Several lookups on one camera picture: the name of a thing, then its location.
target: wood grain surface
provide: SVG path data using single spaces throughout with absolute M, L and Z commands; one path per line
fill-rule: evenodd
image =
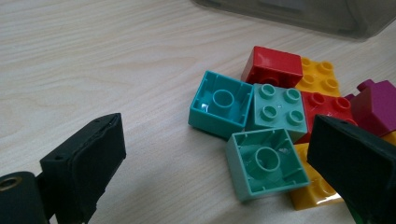
M 332 62 L 343 95 L 396 84 L 395 41 L 395 22 L 361 42 L 191 0 L 1 1 L 0 176 L 38 175 L 86 123 L 121 112 L 127 158 L 91 223 L 354 223 L 344 203 L 238 202 L 225 141 L 190 127 L 189 107 L 205 70 L 240 78 L 255 45 Z

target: turquoise block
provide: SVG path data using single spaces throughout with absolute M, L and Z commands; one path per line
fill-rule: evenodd
M 246 131 L 286 129 L 292 142 L 307 132 L 300 91 L 254 84 L 254 96 L 247 118 Z
M 309 184 L 284 129 L 234 133 L 226 156 L 236 196 L 242 202 Z
M 206 71 L 191 103 L 189 124 L 229 139 L 245 128 L 252 96 L 252 85 Z

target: red duplo brick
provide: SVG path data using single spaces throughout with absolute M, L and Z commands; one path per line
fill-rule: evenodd
M 303 97 L 307 133 L 295 144 L 309 142 L 314 126 L 314 118 L 317 114 L 343 119 L 357 125 L 352 117 L 351 105 L 348 99 L 322 95 L 318 92 L 301 91 L 301 95 Z
M 255 46 L 241 80 L 250 84 L 271 84 L 293 88 L 303 78 L 301 56 Z

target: lego duplo brick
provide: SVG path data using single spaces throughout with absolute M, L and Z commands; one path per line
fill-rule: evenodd
M 315 118 L 308 162 L 364 220 L 396 223 L 396 147 L 344 120 Z
M 385 141 L 393 144 L 394 146 L 396 146 L 396 131 L 387 133 L 384 136 L 382 136 L 381 138 L 384 139 Z
M 292 142 L 306 134 L 305 113 L 300 91 L 270 84 L 254 84 L 246 131 L 283 128 Z
M 303 78 L 301 57 L 296 54 L 255 46 L 241 80 L 292 88 Z
M 396 88 L 387 80 L 374 83 L 368 79 L 358 90 L 357 96 L 346 98 L 359 127 L 377 136 L 396 131 Z
M 189 124 L 229 139 L 245 128 L 252 96 L 252 85 L 206 71 L 191 103 Z
M 294 208 L 296 210 L 302 210 L 343 202 L 344 200 L 332 186 L 306 161 L 308 146 L 308 143 L 294 145 L 306 174 L 311 181 L 308 186 L 290 192 L 290 198 Z
M 309 183 L 284 129 L 234 133 L 226 156 L 236 196 L 242 202 Z
M 332 64 L 329 62 L 314 62 L 302 58 L 303 78 L 296 89 L 308 92 L 320 92 L 323 95 L 341 96 L 338 81 L 335 78 Z
M 301 91 L 301 95 L 303 97 L 307 133 L 296 144 L 309 142 L 314 118 L 317 114 L 343 119 L 356 125 L 350 111 L 350 102 L 346 98 L 306 91 Z

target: yellow duplo brick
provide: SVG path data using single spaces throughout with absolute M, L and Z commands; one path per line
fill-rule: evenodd
M 385 141 L 393 144 L 394 146 L 396 146 L 396 131 L 387 133 L 384 136 L 382 136 L 381 138 L 384 139 Z
M 309 144 L 294 145 L 296 152 L 310 179 L 310 185 L 290 192 L 290 197 L 296 210 L 322 206 L 343 201 L 341 196 L 327 181 L 306 161 Z
M 329 62 L 314 62 L 308 58 L 301 59 L 303 78 L 296 85 L 299 91 L 319 92 L 323 95 L 341 96 L 338 81 Z

